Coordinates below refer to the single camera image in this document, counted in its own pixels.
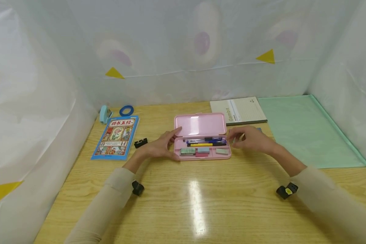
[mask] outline book cover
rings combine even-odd
[[[127,160],[138,116],[110,118],[91,160]]]
[[[226,125],[267,122],[256,97],[236,98],[210,102],[212,113],[223,113]]]

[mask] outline green plastic folder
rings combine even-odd
[[[366,167],[353,146],[313,95],[259,98],[275,140],[316,168]]]

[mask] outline hand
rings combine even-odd
[[[271,154],[278,145],[271,138],[253,126],[235,127],[229,130],[227,140],[232,147]]]
[[[167,157],[172,160],[179,161],[179,157],[174,152],[168,151],[168,148],[175,141],[175,134],[181,131],[181,127],[174,129],[173,131],[166,131],[157,140],[145,144],[136,150],[136,154],[143,158],[158,158]]]

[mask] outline blue eraser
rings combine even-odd
[[[200,146],[200,147],[198,147],[197,152],[199,154],[209,154],[210,153],[210,148],[207,147],[207,146],[204,146],[204,147]]]

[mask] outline pencil case lid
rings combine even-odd
[[[176,136],[216,136],[226,133],[223,113],[196,113],[193,115],[177,115],[175,128],[182,126]]]

